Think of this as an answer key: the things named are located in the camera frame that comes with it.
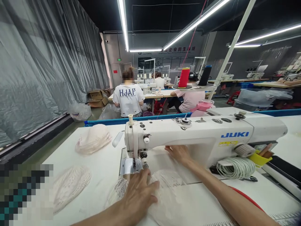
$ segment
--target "black thread spool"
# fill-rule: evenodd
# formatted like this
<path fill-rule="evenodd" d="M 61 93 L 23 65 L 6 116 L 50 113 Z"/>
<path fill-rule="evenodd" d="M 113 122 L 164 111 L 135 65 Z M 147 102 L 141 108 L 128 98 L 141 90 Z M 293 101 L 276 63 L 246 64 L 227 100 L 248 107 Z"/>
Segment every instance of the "black thread spool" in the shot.
<path fill-rule="evenodd" d="M 203 74 L 201 76 L 200 82 L 198 83 L 199 86 L 207 86 L 211 69 L 212 69 L 212 65 L 207 65 L 205 67 Z"/>

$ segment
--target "ceiling light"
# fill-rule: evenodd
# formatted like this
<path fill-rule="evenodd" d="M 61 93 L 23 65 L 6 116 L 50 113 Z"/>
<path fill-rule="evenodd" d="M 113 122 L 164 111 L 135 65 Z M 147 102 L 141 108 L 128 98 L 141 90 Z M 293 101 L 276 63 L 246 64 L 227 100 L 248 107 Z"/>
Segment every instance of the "ceiling light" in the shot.
<path fill-rule="evenodd" d="M 162 49 L 141 49 L 141 50 L 129 50 L 130 52 L 159 52 Z"/>
<path fill-rule="evenodd" d="M 190 32 L 192 29 L 194 29 L 196 26 L 198 26 L 200 23 L 202 23 L 204 20 L 206 20 L 208 17 L 210 17 L 212 14 L 214 14 L 220 8 L 222 8 L 229 1 L 230 0 L 221 0 L 221 1 L 219 1 L 219 3 L 217 3 L 213 7 L 211 7 L 204 15 L 202 15 L 195 22 L 193 22 L 188 28 L 186 28 L 184 31 L 182 31 L 176 38 L 174 38 L 169 43 L 167 43 L 164 46 L 163 50 L 166 50 L 171 45 L 173 45 L 174 43 L 179 41 L 184 35 L 186 35 L 188 32 Z"/>
<path fill-rule="evenodd" d="M 290 38 L 286 38 L 286 39 L 281 39 L 281 40 L 277 40 L 277 41 L 267 42 L 267 43 L 264 43 L 262 45 L 265 46 L 265 45 L 269 45 L 269 44 L 272 44 L 272 43 L 286 41 L 286 40 L 290 40 L 290 39 L 294 39 L 294 38 L 299 38 L 299 37 L 301 37 L 301 35 L 290 37 Z"/>
<path fill-rule="evenodd" d="M 125 17 L 125 4 L 124 0 L 118 0 L 118 8 L 120 13 L 120 19 L 121 19 L 121 25 L 122 25 L 122 32 L 124 36 L 124 43 L 125 43 L 125 49 L 128 52 L 129 51 L 129 42 L 128 42 L 128 30 L 126 25 L 126 17 Z"/>
<path fill-rule="evenodd" d="M 241 45 L 241 44 L 245 44 L 245 43 L 248 43 L 248 42 L 256 41 L 256 40 L 259 40 L 259 39 L 267 38 L 267 37 L 277 35 L 277 34 L 280 34 L 280 33 L 284 33 L 284 32 L 287 32 L 289 30 L 293 30 L 293 29 L 296 29 L 296 28 L 299 28 L 299 27 L 301 27 L 301 24 L 298 24 L 298 25 L 295 25 L 295 26 L 292 26 L 292 27 L 288 27 L 288 28 L 284 28 L 284 29 L 281 29 L 281 30 L 278 30 L 278 31 L 275 31 L 275 32 L 265 34 L 265 35 L 261 35 L 261 36 L 258 36 L 258 37 L 252 38 L 252 39 L 248 39 L 246 41 L 238 42 L 236 44 L 236 46 Z"/>
<path fill-rule="evenodd" d="M 252 47 L 259 47 L 261 45 L 241 45 L 241 46 L 234 46 L 234 48 L 252 48 Z"/>

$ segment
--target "red thread spool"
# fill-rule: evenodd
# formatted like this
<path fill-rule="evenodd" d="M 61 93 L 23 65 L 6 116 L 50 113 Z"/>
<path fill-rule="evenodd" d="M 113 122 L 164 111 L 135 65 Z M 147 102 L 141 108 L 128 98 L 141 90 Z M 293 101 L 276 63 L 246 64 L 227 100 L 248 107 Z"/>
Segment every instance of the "red thread spool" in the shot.
<path fill-rule="evenodd" d="M 186 88 L 187 87 L 189 72 L 190 72 L 189 67 L 185 67 L 185 68 L 182 69 L 181 76 L 180 76 L 180 81 L 179 81 L 179 84 L 178 84 L 179 88 Z"/>

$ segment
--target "coiled cable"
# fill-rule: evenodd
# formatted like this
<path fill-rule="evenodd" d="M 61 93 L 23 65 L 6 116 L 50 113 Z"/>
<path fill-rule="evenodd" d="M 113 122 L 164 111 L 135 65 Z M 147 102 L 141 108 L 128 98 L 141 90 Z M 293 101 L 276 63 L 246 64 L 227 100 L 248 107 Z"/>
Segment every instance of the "coiled cable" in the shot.
<path fill-rule="evenodd" d="M 232 166 L 223 166 L 217 163 L 216 168 L 218 172 L 227 179 L 243 179 L 251 176 L 255 170 L 255 163 L 250 159 L 243 157 L 228 157 L 223 159 Z"/>

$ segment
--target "yellow cup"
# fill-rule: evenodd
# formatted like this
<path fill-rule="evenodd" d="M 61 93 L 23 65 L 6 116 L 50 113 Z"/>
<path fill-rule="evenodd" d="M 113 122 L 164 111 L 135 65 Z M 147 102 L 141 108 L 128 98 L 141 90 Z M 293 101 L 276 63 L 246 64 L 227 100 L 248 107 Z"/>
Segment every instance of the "yellow cup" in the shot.
<path fill-rule="evenodd" d="M 259 153 L 260 153 L 260 151 L 256 150 L 253 155 L 248 157 L 248 159 L 250 159 L 252 162 L 255 163 L 255 166 L 257 168 L 261 168 L 264 164 L 268 163 L 269 161 L 271 161 L 273 159 L 272 157 L 270 157 L 269 159 L 264 158 L 264 157 L 258 155 Z"/>

